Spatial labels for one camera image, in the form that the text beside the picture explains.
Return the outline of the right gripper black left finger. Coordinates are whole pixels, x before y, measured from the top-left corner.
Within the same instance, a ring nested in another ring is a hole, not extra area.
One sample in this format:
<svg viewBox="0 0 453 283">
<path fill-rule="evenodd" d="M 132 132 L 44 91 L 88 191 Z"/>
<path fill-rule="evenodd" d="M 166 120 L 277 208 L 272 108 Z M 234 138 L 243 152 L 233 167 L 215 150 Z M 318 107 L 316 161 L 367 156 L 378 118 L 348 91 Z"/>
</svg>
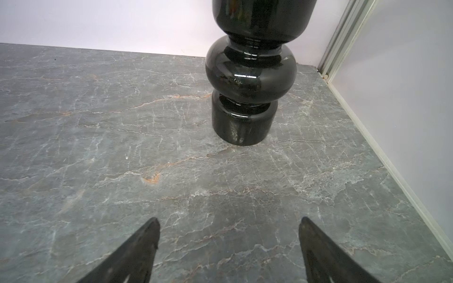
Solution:
<svg viewBox="0 0 453 283">
<path fill-rule="evenodd" d="M 160 223 L 152 217 L 80 283 L 148 283 L 160 239 Z"/>
</svg>

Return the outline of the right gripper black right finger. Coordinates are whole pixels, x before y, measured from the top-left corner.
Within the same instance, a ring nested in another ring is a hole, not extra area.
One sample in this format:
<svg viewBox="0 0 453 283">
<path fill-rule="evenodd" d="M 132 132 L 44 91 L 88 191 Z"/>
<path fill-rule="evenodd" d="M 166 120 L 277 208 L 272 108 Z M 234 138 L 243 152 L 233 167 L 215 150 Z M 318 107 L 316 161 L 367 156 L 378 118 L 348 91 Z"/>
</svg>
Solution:
<svg viewBox="0 0 453 283">
<path fill-rule="evenodd" d="M 299 225 L 298 237 L 309 283 L 379 282 L 306 216 Z"/>
</svg>

